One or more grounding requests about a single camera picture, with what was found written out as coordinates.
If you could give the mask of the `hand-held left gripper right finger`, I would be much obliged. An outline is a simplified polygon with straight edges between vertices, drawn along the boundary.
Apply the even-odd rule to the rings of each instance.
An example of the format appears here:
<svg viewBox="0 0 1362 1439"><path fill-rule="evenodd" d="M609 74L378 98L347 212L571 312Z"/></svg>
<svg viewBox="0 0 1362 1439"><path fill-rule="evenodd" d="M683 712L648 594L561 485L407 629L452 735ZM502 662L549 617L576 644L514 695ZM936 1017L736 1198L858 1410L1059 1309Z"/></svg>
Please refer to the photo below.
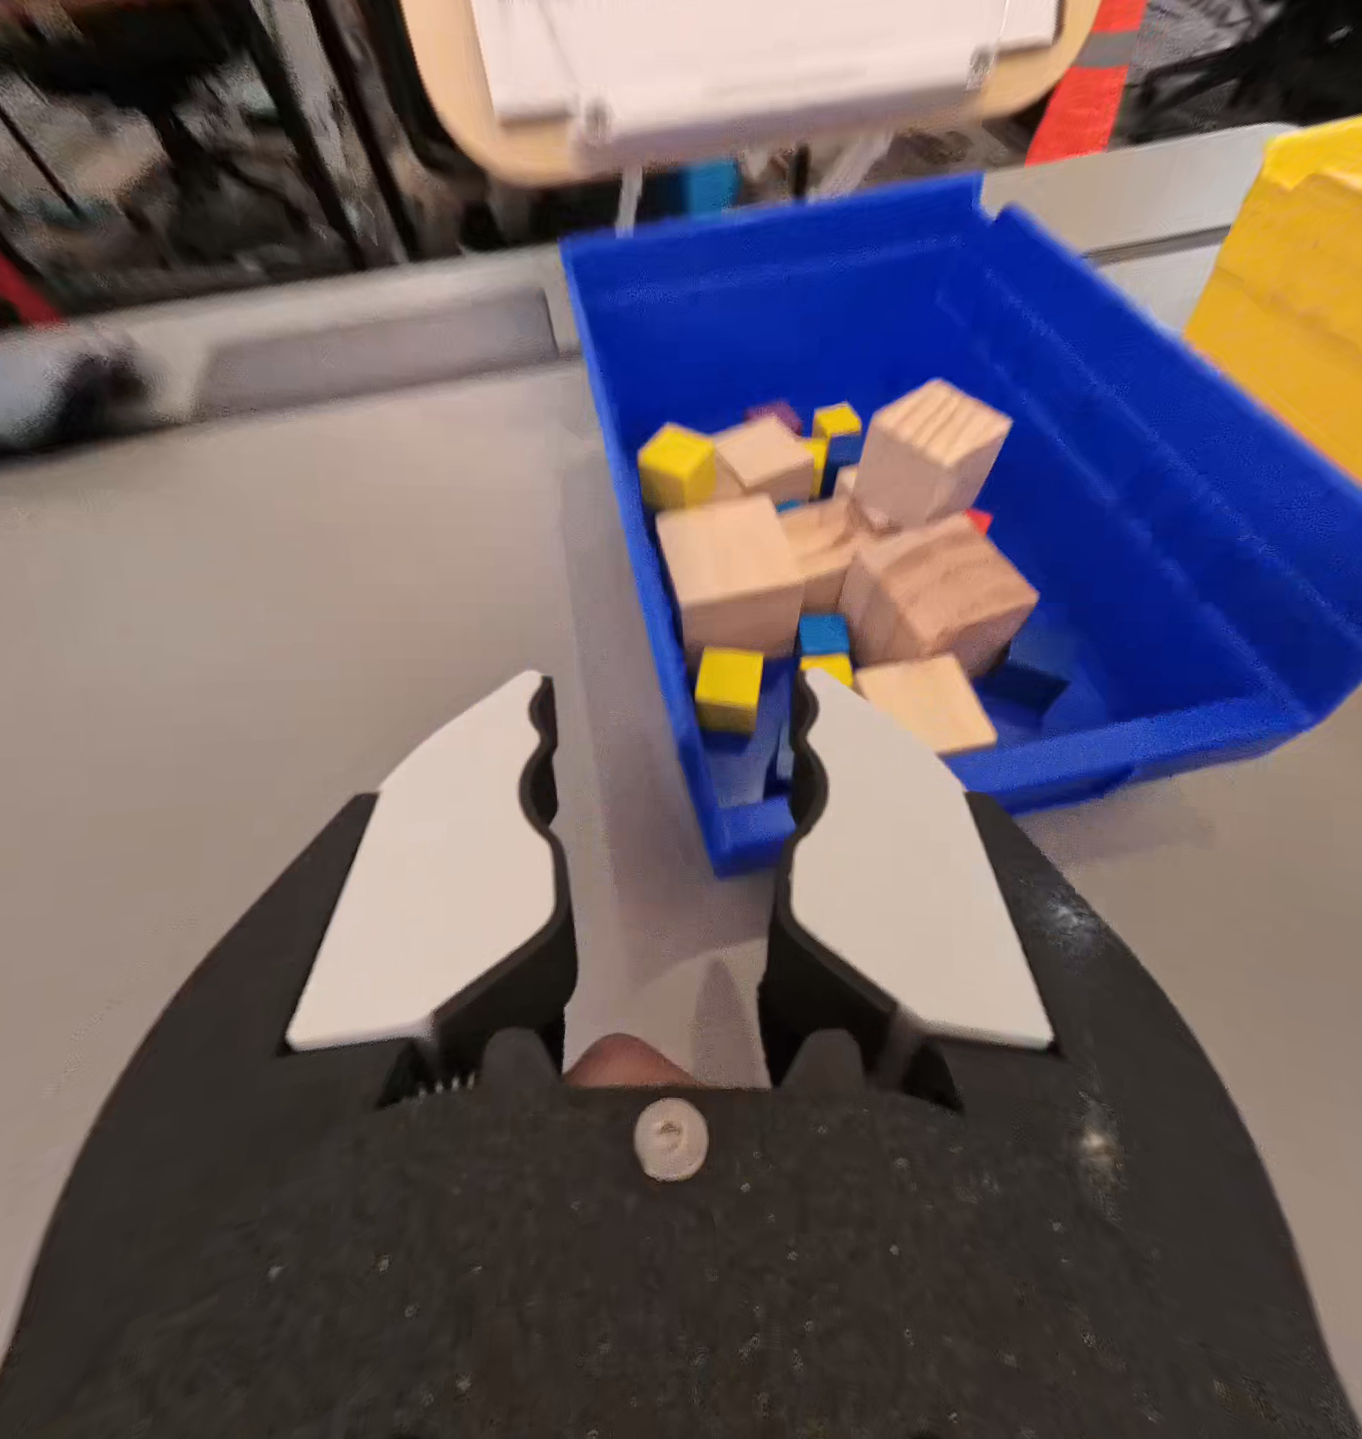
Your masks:
<svg viewBox="0 0 1362 1439"><path fill-rule="evenodd" d="M948 765L823 671L796 679L794 833L773 893L757 1010L773 1087L839 1033L905 1089L942 1043L1045 1054L1055 1025Z"/></svg>

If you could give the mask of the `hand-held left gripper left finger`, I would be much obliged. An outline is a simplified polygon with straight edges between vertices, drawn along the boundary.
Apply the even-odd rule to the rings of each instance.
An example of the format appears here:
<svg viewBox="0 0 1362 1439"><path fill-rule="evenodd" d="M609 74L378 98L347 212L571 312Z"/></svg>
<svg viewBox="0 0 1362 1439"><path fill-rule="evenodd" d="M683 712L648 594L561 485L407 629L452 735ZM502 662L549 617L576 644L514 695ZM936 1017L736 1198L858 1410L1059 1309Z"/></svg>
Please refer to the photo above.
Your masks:
<svg viewBox="0 0 1362 1439"><path fill-rule="evenodd" d="M456 1085L520 1029L561 1066L578 942L555 835L557 747L553 679L522 671L390 772L286 1027L290 1050L409 1041Z"/></svg>

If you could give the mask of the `pile of plain wooden cubes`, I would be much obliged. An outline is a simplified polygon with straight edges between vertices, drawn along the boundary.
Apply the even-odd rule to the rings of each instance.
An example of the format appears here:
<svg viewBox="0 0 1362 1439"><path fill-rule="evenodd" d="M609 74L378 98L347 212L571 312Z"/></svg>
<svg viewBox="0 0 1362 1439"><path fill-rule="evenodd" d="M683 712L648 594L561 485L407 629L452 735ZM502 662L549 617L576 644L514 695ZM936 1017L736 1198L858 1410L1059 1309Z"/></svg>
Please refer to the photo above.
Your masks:
<svg viewBox="0 0 1362 1439"><path fill-rule="evenodd" d="M987 749L997 732L977 681L1004 662L1039 603L965 516L1012 417L936 378L864 426L860 463L837 469L812 432L744 420L711 436L711 504L650 512L687 673L695 685L707 646L763 652L765 697L785 662L798 667L802 615L839 613L866 700L940 755Z"/></svg>

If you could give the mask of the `blue plastic bin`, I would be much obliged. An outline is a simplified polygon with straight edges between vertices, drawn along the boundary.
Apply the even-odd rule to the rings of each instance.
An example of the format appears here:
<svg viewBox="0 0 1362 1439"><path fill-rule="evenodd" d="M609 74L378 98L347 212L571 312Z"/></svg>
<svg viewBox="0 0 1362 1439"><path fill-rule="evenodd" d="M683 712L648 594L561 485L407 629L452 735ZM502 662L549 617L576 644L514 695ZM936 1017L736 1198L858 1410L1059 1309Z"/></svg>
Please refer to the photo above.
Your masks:
<svg viewBox="0 0 1362 1439"><path fill-rule="evenodd" d="M1362 685L1362 489L1061 245L991 214L981 177L668 220L561 243L660 697L718 877L777 866L761 737L709 739L637 455L662 422L757 401L866 411L948 380L1014 418L981 492L991 537L1067 636L1076 700L1006 716L960 778L1012 815L1238 763Z"/></svg>

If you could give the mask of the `yellow plastic bin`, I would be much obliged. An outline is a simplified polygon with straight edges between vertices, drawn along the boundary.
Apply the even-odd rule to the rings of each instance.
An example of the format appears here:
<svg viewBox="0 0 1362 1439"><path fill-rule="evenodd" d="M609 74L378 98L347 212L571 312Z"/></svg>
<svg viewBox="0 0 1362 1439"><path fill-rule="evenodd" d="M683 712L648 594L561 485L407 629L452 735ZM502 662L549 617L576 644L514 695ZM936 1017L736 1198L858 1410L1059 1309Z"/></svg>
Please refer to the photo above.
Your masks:
<svg viewBox="0 0 1362 1439"><path fill-rule="evenodd" d="M1183 337L1362 487L1362 115L1267 146Z"/></svg>

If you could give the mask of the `teal bag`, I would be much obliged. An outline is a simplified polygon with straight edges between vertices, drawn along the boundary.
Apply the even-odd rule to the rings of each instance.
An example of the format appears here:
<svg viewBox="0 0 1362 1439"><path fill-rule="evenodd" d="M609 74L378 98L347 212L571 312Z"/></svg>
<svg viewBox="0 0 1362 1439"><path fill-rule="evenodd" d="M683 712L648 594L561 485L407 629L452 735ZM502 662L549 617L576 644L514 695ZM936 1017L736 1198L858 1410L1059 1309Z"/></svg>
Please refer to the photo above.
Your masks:
<svg viewBox="0 0 1362 1439"><path fill-rule="evenodd" d="M744 189L736 158L658 170L644 181L644 220L703 218L734 208Z"/></svg>

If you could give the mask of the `beige wooden board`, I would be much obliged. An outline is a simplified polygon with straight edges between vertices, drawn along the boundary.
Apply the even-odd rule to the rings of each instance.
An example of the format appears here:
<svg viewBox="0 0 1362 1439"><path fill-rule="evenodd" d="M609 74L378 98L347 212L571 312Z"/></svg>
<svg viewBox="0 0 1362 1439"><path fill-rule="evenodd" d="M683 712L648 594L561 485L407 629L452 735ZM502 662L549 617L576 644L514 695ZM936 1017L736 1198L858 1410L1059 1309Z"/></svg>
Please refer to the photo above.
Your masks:
<svg viewBox="0 0 1362 1439"><path fill-rule="evenodd" d="M907 135L973 127L1004 119L1043 100L1086 45L1100 2L1065 2L1049 49L1002 53L987 82L965 100L895 111L884 119L818 121L744 140L687 140L644 158L582 158L572 152L561 119L504 123L497 119L471 2L401 2L403 41L417 63L423 98L456 146L487 175L516 189L553 189L609 179L637 170L662 170L724 158L746 148L839 146L866 135Z"/></svg>

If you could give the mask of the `white desk stand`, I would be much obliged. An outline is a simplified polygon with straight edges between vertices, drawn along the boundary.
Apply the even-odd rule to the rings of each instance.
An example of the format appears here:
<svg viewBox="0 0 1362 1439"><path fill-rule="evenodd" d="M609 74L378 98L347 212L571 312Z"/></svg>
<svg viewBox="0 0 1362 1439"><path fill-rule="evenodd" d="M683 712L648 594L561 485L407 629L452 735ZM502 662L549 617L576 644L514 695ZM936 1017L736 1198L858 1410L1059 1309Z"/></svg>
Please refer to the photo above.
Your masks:
<svg viewBox="0 0 1362 1439"><path fill-rule="evenodd" d="M631 175L750 148L880 140L923 121L967 119L993 80L997 43L786 61L732 74L611 82L567 127L576 166Z"/></svg>

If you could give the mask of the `orange traffic cone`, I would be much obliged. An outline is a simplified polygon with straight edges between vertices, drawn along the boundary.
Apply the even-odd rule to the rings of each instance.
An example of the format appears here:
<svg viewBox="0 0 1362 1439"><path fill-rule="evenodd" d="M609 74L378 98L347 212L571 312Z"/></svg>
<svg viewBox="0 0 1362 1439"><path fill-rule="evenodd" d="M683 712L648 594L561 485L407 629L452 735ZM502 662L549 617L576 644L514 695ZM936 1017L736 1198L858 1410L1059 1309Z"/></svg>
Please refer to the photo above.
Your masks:
<svg viewBox="0 0 1362 1439"><path fill-rule="evenodd" d="M1108 150L1148 2L1102 2L1092 32L1055 86L1039 119L1026 168Z"/></svg>

